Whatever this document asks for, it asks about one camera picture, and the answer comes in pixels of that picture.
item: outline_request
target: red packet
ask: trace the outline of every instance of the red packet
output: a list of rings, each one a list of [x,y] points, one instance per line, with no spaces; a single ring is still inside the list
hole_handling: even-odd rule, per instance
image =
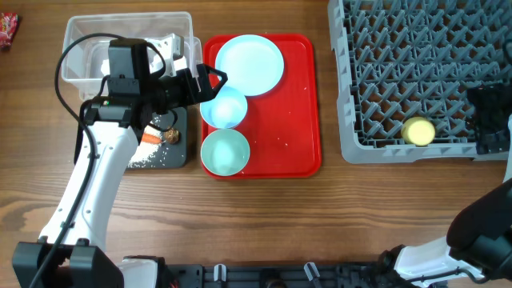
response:
[[[7,48],[13,42],[14,32],[18,28],[18,15],[15,13],[0,13],[0,48]]]

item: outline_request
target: orange carrot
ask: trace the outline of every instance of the orange carrot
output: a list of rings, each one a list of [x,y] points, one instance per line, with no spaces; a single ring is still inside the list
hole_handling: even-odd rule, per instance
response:
[[[162,140],[159,137],[151,135],[151,134],[147,134],[147,133],[144,133],[144,135],[142,136],[142,141],[146,142],[146,143],[149,143],[149,144],[160,144],[160,143],[162,143]]]

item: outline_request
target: gray dish rack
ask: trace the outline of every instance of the gray dish rack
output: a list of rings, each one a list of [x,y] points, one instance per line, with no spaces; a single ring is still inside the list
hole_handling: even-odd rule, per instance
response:
[[[328,15],[345,160],[507,158],[477,154],[466,90],[512,78],[501,49],[512,38],[508,0],[330,0]],[[428,146],[403,141],[402,124],[413,116],[434,124]]]

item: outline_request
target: transparent bin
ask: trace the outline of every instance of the transparent bin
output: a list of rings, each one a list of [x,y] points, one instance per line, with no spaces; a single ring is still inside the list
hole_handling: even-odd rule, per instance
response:
[[[181,35],[185,39],[186,66],[193,67],[191,72],[196,76],[192,17],[187,12],[75,16],[68,21],[62,50],[82,36],[100,32],[153,40],[162,40],[172,33]],[[108,59],[110,40],[112,38],[87,39],[76,45],[62,64],[62,78],[80,90],[82,100],[96,95],[99,91],[103,78],[101,66]]]

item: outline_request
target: table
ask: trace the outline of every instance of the table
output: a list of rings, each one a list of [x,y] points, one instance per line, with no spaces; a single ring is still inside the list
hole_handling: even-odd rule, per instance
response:
[[[13,250],[19,241],[37,239],[73,169],[76,123],[53,84],[68,19],[181,10],[191,13],[203,43],[216,34],[264,33],[300,33],[312,41],[322,167],[308,179],[213,180],[198,160],[200,117],[197,107],[190,109],[194,152],[184,168],[125,173],[108,226],[107,254],[114,261],[129,254],[203,265],[372,261],[396,245],[443,236],[462,208],[501,183],[504,162],[344,161],[327,1],[2,0],[0,11],[18,12],[23,20],[12,50],[0,53],[0,286],[18,286]],[[73,86],[62,83],[62,93],[79,107]]]

